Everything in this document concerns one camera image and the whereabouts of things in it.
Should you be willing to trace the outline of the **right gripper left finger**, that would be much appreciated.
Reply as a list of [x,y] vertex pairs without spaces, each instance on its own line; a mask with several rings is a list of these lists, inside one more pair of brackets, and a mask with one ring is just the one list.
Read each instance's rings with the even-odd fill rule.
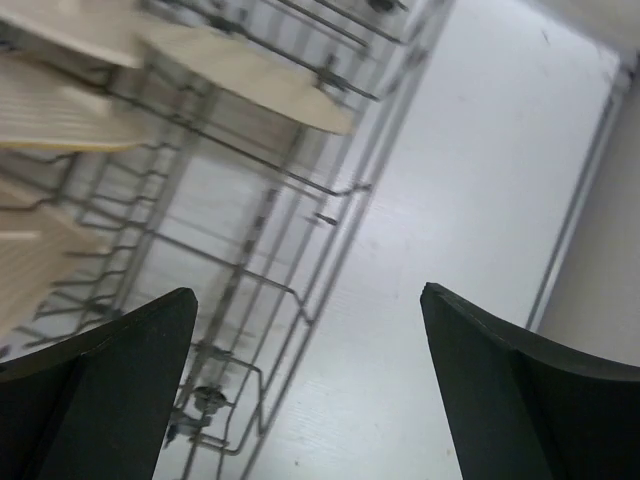
[[2,363],[2,478],[152,478],[197,312],[178,288]]

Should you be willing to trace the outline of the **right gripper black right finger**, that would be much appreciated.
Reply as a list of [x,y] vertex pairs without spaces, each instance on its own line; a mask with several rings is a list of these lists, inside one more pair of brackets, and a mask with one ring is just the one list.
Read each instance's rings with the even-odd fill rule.
[[436,283],[420,303],[463,478],[638,478],[638,367],[544,338]]

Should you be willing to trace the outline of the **rectangular woven bamboo plate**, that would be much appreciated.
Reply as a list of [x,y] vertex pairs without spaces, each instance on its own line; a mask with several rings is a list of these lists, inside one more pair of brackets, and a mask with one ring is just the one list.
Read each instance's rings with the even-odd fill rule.
[[108,250],[104,238],[79,225],[51,198],[1,181],[1,336],[32,318],[54,284],[86,255]]

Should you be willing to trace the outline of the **square woven bamboo plate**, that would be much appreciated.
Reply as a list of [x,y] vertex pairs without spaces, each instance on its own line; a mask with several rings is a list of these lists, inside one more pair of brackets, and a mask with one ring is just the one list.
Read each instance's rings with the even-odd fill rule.
[[1,145],[66,151],[121,151],[147,140],[135,113],[18,53],[1,55]]

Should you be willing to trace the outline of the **round woven bamboo plate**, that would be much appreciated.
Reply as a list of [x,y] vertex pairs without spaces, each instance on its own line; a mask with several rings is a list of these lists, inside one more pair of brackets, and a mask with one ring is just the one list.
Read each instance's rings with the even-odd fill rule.
[[149,26],[142,40],[219,88],[307,127],[346,135],[352,115],[316,86],[308,70],[276,60],[209,27]]

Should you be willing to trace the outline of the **shovel-shaped woven bamboo plate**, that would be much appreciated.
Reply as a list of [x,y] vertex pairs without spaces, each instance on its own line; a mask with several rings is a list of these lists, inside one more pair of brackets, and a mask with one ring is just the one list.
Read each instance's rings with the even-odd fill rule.
[[128,68],[144,63],[133,1],[3,0],[1,20],[77,53]]

